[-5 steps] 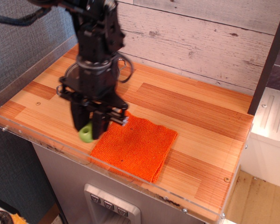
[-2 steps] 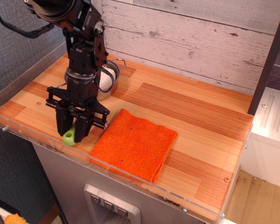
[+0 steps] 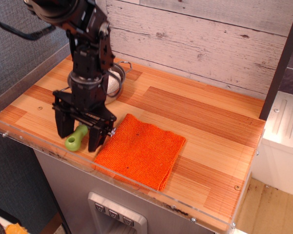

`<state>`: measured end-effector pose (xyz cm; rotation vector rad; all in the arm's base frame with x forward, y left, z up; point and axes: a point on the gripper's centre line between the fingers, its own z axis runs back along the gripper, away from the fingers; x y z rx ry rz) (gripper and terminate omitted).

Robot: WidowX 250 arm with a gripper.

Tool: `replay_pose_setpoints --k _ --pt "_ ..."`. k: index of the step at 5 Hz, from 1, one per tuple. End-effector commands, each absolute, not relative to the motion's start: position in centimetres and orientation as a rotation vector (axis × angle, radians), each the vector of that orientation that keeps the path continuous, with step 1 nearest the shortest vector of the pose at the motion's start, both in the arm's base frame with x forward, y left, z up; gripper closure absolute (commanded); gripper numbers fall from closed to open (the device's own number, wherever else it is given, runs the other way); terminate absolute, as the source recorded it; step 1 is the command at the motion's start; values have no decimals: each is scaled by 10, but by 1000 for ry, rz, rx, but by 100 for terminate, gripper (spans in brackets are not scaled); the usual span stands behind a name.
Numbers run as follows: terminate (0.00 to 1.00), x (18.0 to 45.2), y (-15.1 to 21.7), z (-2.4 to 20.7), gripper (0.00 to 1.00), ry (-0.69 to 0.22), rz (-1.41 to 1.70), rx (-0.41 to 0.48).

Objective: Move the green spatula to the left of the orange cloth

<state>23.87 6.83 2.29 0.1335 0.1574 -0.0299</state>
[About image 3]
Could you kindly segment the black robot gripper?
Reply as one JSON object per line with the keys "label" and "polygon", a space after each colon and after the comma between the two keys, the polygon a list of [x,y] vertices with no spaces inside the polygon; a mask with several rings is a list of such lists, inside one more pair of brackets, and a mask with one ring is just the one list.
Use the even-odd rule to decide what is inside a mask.
{"label": "black robot gripper", "polygon": [[78,120],[90,128],[88,151],[94,152],[112,134],[116,117],[105,106],[108,94],[108,75],[94,79],[69,75],[71,93],[53,91],[53,109],[58,135],[67,137],[74,132]]}

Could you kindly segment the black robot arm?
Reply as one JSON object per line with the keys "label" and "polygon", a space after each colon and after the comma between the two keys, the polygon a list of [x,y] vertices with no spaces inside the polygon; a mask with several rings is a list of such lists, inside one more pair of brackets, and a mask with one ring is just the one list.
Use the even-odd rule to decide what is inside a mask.
{"label": "black robot arm", "polygon": [[109,69],[114,65],[110,28],[104,12],[93,0],[27,0],[43,21],[66,32],[73,60],[69,74],[71,93],[54,91],[55,119],[61,138],[74,131],[75,121],[89,129],[88,150],[102,145],[116,117],[106,108]]}

